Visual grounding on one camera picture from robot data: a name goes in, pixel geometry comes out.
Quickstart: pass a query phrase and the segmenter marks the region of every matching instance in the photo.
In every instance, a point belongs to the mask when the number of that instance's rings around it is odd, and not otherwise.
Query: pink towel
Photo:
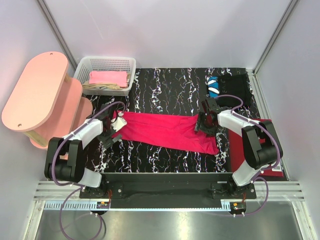
[[[117,84],[120,88],[127,87],[126,71],[92,71],[89,84]]]
[[[125,112],[127,125],[116,135],[123,140],[131,140],[159,147],[204,154],[218,154],[215,137],[207,137],[199,131],[195,133],[196,116],[177,116],[150,113]]]

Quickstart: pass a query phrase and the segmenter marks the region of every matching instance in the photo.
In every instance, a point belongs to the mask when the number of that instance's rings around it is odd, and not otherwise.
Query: red cloth
[[[255,119],[255,120],[263,122],[264,120],[267,120],[267,119]],[[230,144],[229,147],[230,147],[231,171],[235,172],[245,160],[242,137],[240,137],[235,132],[229,130],[229,144]],[[284,176],[282,171],[272,171],[271,169],[265,170],[264,173],[260,175],[276,176],[276,177]]]
[[[118,133],[123,140],[204,154],[218,154],[215,137],[195,133],[196,116],[177,116],[126,111],[127,125]]]

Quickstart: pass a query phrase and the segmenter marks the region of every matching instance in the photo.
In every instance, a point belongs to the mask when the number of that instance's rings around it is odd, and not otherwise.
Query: black cloth
[[[233,75],[225,74],[219,76],[219,96],[220,95],[234,95],[242,99],[243,105],[249,107],[251,105],[252,94],[248,86],[247,74]],[[220,107],[235,107],[240,104],[238,99],[233,97],[220,97],[216,101]]]

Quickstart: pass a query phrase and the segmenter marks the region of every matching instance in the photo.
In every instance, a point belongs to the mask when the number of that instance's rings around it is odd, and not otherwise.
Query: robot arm
[[[206,99],[202,102],[204,112],[200,112],[195,126],[195,131],[202,131],[208,135],[215,135],[217,128],[227,128],[243,140],[243,152],[245,161],[233,173],[232,188],[243,187],[250,183],[252,178],[263,168],[273,164],[277,160],[277,150],[270,138],[257,126],[249,123],[249,118],[238,118],[232,115],[227,107],[219,107],[214,98]],[[266,129],[275,139],[280,150],[280,157],[283,151],[271,121],[254,121]]]
[[[92,119],[89,116],[83,125],[79,126],[73,132],[64,137],[53,137],[48,144],[44,175],[46,178],[52,179],[52,167],[54,155],[59,145],[64,139],[72,136],[63,145],[58,153],[55,162],[54,171],[55,177],[60,181],[68,181],[78,183],[84,186],[99,188],[102,175],[86,168],[85,148],[94,139],[98,138],[105,148],[109,148],[112,144],[121,139],[119,134],[117,137],[112,136],[118,132],[127,122],[123,119],[121,114],[111,121],[115,109],[108,109],[97,118]],[[67,154],[67,160],[62,159],[61,156]]]

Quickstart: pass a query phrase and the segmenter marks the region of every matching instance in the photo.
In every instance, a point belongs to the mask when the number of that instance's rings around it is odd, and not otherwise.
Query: beige folded cloth
[[[130,77],[131,77],[131,74],[128,74],[126,76],[127,83],[129,83]],[[119,85],[117,85],[115,83],[104,82],[104,83],[90,84],[89,81],[84,82],[84,84],[82,84],[82,87],[84,89],[97,89],[97,90],[104,90],[104,89],[121,90],[121,89],[123,89],[122,87],[120,87]]]

